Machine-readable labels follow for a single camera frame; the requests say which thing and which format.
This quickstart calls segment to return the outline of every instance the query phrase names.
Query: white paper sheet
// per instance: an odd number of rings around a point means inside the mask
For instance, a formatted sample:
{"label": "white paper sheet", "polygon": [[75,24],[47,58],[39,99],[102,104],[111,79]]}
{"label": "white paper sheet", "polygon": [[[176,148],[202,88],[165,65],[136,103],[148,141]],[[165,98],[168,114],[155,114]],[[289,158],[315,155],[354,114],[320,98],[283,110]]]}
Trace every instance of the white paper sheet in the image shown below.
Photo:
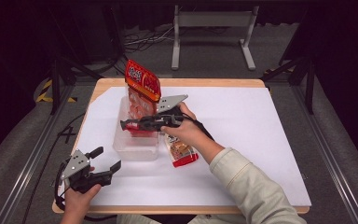
{"label": "white paper sheet", "polygon": [[[234,147],[278,182],[293,206],[310,206],[310,197],[266,88],[163,87],[163,96],[188,94],[185,100],[215,141]],[[77,148],[86,153],[104,147],[91,160],[94,173],[119,160],[113,149],[124,87],[114,87],[88,109]],[[92,205],[235,205],[200,158],[174,168],[163,141],[155,161],[123,161],[112,184],[102,188]]]}

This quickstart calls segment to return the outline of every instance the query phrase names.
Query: sweater sleeve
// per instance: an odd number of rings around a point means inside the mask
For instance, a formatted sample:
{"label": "sweater sleeve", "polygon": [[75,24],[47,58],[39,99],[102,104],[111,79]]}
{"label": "sweater sleeve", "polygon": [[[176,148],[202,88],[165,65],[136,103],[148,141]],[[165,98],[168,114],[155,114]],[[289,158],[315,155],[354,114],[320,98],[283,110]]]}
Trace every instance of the sweater sleeve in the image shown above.
{"label": "sweater sleeve", "polygon": [[247,223],[306,223],[281,186],[237,150],[223,149],[213,158],[210,170],[227,188]]}

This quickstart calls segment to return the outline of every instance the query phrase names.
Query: wooden table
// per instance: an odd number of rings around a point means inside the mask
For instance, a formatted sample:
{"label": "wooden table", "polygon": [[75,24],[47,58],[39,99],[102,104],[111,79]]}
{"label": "wooden table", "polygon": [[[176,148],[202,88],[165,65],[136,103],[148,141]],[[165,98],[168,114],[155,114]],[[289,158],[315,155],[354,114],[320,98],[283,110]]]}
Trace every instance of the wooden table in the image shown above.
{"label": "wooden table", "polygon": [[[264,82],[259,79],[220,79],[220,78],[161,78],[161,87],[246,87],[263,88]],[[123,87],[126,83],[124,78],[103,78],[100,79],[93,94],[90,103],[111,87]],[[76,149],[81,130],[86,117],[81,125],[79,135],[77,136],[74,150]],[[309,212],[308,206],[295,206],[299,214]],[[55,203],[53,211],[61,213]],[[91,206],[89,212],[92,214],[239,214],[241,211],[236,206]]]}

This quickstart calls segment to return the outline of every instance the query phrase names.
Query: black cable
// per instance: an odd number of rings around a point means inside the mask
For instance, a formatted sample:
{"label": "black cable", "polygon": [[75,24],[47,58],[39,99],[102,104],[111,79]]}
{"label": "black cable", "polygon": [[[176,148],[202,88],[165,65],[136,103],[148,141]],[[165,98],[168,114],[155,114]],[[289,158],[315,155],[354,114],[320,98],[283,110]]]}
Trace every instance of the black cable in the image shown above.
{"label": "black cable", "polygon": [[37,180],[36,180],[36,184],[34,185],[34,189],[33,189],[33,191],[32,191],[31,198],[30,198],[30,200],[28,201],[28,205],[27,205],[27,208],[26,208],[26,210],[25,210],[24,217],[23,217],[23,219],[22,219],[22,224],[25,223],[25,221],[26,221],[26,219],[27,219],[27,217],[28,217],[28,213],[29,213],[30,208],[31,208],[32,200],[34,199],[34,194],[36,193],[37,186],[39,185],[40,179],[42,178],[42,174],[43,174],[43,172],[45,171],[46,166],[47,166],[47,164],[48,164],[48,159],[50,158],[51,153],[52,153],[52,151],[53,151],[55,145],[57,144],[58,140],[60,139],[60,136],[63,134],[63,132],[65,132],[65,131],[69,128],[69,126],[70,126],[73,122],[75,122],[75,120],[81,118],[81,117],[84,116],[84,115],[85,115],[85,113],[83,113],[83,114],[81,114],[81,115],[75,117],[74,119],[72,119],[72,120],[65,126],[65,128],[64,128],[61,132],[59,132],[59,133],[57,134],[57,137],[56,137],[56,139],[55,139],[53,145],[51,146],[51,148],[50,148],[50,150],[49,150],[49,152],[48,152],[48,157],[46,158],[45,163],[44,163],[43,166],[42,166],[42,170],[40,171],[39,176],[38,176],[38,178],[37,178]]}

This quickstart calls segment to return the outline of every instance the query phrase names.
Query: plastic container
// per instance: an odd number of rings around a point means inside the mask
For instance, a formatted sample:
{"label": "plastic container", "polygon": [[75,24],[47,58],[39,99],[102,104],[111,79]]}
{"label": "plastic container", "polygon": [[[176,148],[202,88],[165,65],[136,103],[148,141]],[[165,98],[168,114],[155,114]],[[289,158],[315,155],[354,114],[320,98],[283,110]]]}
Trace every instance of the plastic container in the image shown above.
{"label": "plastic container", "polygon": [[152,132],[147,137],[137,137],[123,131],[120,121],[129,118],[129,108],[129,99],[125,96],[120,101],[113,148],[123,161],[153,161],[158,157],[159,134]]}

